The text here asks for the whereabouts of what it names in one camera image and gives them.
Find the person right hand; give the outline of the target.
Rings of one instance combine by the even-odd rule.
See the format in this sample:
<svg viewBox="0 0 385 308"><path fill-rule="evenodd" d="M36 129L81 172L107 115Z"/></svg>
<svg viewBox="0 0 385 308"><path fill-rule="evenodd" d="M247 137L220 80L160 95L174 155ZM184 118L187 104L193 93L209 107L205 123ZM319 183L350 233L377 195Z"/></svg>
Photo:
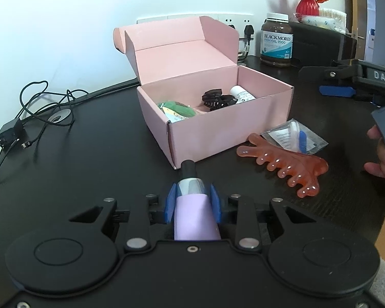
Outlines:
<svg viewBox="0 0 385 308"><path fill-rule="evenodd" d="M385 143L381 133L376 125L373 125L367 132L367 136L371 140L377 140L377 155L379 163L367 162L364 169L371 175L382 177L385 179Z"/></svg>

